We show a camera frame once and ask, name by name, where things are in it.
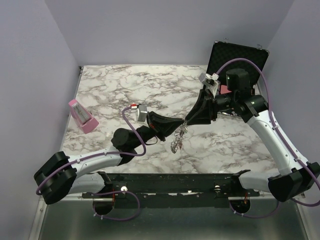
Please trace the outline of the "metal key ring disc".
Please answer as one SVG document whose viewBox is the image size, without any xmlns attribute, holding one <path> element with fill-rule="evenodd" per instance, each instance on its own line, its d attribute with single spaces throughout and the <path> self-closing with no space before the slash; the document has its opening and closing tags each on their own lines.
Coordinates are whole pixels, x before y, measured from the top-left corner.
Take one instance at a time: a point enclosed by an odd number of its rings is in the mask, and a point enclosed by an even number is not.
<svg viewBox="0 0 320 240">
<path fill-rule="evenodd" d="M 183 139 L 188 132 L 188 122 L 185 120 L 174 132 L 174 140 L 170 144 L 170 150 L 173 154 L 181 150 L 183 147 Z"/>
</svg>

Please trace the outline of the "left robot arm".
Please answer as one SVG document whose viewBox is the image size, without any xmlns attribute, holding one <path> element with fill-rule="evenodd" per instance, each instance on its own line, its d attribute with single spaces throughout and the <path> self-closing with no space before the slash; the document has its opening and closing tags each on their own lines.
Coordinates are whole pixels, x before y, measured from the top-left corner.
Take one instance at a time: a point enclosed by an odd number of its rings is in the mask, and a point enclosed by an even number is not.
<svg viewBox="0 0 320 240">
<path fill-rule="evenodd" d="M 147 125 L 134 128 L 118 128 L 108 147 L 84 155 L 67 155 L 64 151 L 54 153 L 37 170 L 33 178 L 37 184 L 36 195 L 42 196 L 47 205 L 55 204 L 75 193 L 76 181 L 94 171 L 117 167 L 142 157 L 147 152 L 147 141 L 156 137 L 165 141 L 184 120 L 164 117 L 153 111 L 147 113 Z"/>
</svg>

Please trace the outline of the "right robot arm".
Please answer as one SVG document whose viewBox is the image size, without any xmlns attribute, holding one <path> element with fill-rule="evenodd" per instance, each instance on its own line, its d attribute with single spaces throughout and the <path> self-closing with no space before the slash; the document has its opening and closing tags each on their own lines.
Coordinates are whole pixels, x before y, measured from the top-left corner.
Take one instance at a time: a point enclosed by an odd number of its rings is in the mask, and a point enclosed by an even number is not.
<svg viewBox="0 0 320 240">
<path fill-rule="evenodd" d="M 185 118 L 186 124 L 208 125 L 219 112 L 232 110 L 260 137 L 276 163 L 278 172 L 256 173 L 245 171 L 230 183 L 230 191 L 241 196 L 247 190 L 271 193 L 278 201 L 286 202 L 309 190 L 320 174 L 320 165 L 310 163 L 286 136 L 276 122 L 265 98 L 256 95 L 250 75 L 241 68 L 226 72 L 228 93 L 218 94 L 219 76 L 202 73 L 203 88 Z"/>
</svg>

